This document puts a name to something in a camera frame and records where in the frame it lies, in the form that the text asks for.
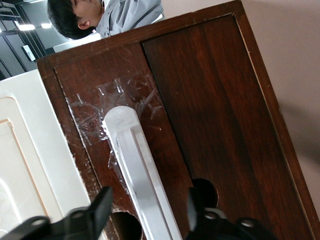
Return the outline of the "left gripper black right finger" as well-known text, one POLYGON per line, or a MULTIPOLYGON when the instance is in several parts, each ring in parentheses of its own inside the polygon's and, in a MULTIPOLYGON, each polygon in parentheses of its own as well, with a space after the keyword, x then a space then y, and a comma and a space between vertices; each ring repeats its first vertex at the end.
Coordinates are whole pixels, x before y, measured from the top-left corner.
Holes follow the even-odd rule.
POLYGON ((188 240, 276 240, 277 237, 260 221, 243 217, 230 222, 217 208, 205 207, 195 187, 188 189, 188 240))

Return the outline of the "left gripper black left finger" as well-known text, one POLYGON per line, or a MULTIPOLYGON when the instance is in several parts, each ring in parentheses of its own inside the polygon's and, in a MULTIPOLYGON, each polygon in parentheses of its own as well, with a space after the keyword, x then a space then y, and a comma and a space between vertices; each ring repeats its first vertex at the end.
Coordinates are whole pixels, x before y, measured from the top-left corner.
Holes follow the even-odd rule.
POLYGON ((112 212, 113 189, 103 187, 88 207, 74 208, 52 223, 46 216, 34 216, 7 234, 8 240, 97 240, 112 212))

